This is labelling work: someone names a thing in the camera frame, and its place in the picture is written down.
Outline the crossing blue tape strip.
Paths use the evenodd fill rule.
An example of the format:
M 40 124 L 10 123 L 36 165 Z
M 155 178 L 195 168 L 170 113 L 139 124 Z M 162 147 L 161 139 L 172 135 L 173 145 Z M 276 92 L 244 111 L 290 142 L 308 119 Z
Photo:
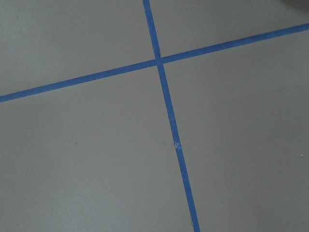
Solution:
M 69 79 L 65 81 L 60 81 L 60 82 L 56 82 L 56 83 L 52 83 L 52 84 L 48 84 L 48 85 L 44 85 L 40 87 L 34 87 L 34 88 L 18 91 L 15 93 L 2 95 L 0 97 L 0 102 L 8 102 L 8 101 L 12 101 L 12 100 L 32 96 L 32 95 L 37 95 L 37 94 L 41 94 L 41 93 L 45 93 L 45 92 L 49 92 L 49 91 L 53 91 L 53 90 L 57 90 L 61 88 L 71 87 L 74 85 L 79 85 L 79 84 L 83 84 L 83 83 L 87 83 L 91 81 L 96 81 L 99 79 L 104 79 L 104 78 L 115 76 L 115 75 L 120 75 L 124 73 L 129 73 L 129 72 L 133 72 L 137 70 L 150 68 L 150 67 L 157 65 L 158 59 L 163 64 L 171 63 L 171 62 L 175 62 L 178 60 L 197 57 L 197 56 L 204 55 L 204 54 L 222 51 L 222 50 L 226 50 L 226 49 L 230 49 L 230 48 L 234 48 L 238 46 L 243 46 L 247 44 L 252 44 L 252 43 L 259 42 L 259 41 L 273 39 L 273 38 L 277 38 L 281 36 L 286 36 L 286 35 L 290 35 L 294 33 L 304 32 L 307 30 L 309 30 L 309 25 L 308 23 L 305 23 L 305 24 L 301 24 L 297 26 L 292 26 L 292 27 L 288 27 L 284 29 L 261 33 L 261 34 L 241 38 L 241 39 L 236 39 L 236 40 L 232 40 L 232 41 L 228 41 L 224 43 L 210 45 L 210 46 L 162 57 L 160 54 L 160 46 L 159 46 L 159 40 L 156 34 L 156 29 L 155 27 L 152 27 L 150 29 L 150 37 L 151 37 L 151 42 L 154 43 L 155 59 L 147 60 L 147 61 L 143 61 L 140 63 L 135 63 L 135 64 L 131 64 L 131 65 L 127 65 L 127 66 L 123 66 L 123 67 L 119 67 L 119 68 L 115 68 L 111 70 L 106 70 L 106 71 L 102 71 L 102 72 L 98 72 L 98 73 L 94 73 L 94 74 L 90 74 L 86 76 L 81 76 L 81 77 L 77 77 L 77 78 L 73 78 L 73 79 Z

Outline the long blue tape strip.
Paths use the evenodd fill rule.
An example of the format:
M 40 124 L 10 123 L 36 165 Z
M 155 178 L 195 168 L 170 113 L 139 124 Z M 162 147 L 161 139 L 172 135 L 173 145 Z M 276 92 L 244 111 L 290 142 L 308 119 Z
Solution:
M 153 13 L 152 13 L 150 2 L 148 0 L 144 0 L 143 7 L 144 7 L 148 30 L 150 33 L 150 38 L 151 38 L 152 47 L 154 51 L 154 57 L 155 57 L 155 62 L 156 62 L 156 66 L 157 66 L 157 70 L 159 74 L 159 79 L 160 79 L 162 93 L 163 93 L 163 97 L 165 101 L 166 111 L 167 111 L 167 115 L 169 119 L 169 125 L 171 129 L 173 143 L 174 143 L 177 160 L 178 160 L 178 164 L 179 164 L 179 168 L 180 168 L 180 172 L 182 176 L 183 187 L 184 187 L 186 200 L 187 200 L 187 204 L 189 208 L 191 222 L 192 222 L 193 230 L 195 232 L 199 232 L 200 226 L 199 226 L 197 211 L 196 211 L 194 197 L 193 197 L 192 189 L 190 185 L 190 179 L 189 179 L 189 175 L 188 175 L 188 171 L 187 171 L 187 167 L 185 163 L 182 143 L 181 143 L 180 136 L 179 136 L 177 121 L 176 121 L 176 117 L 175 117 L 175 113 L 173 109 L 173 103 L 172 103 L 172 99 L 171 99 L 171 95 L 169 91 L 169 85 L 168 85 L 168 81 L 166 77 L 166 72 L 165 72 L 163 60 L 162 60 L 161 53 L 160 53 L 160 45 L 159 45 L 159 40 L 158 40 L 157 33 L 156 33 L 155 21 L 153 18 Z

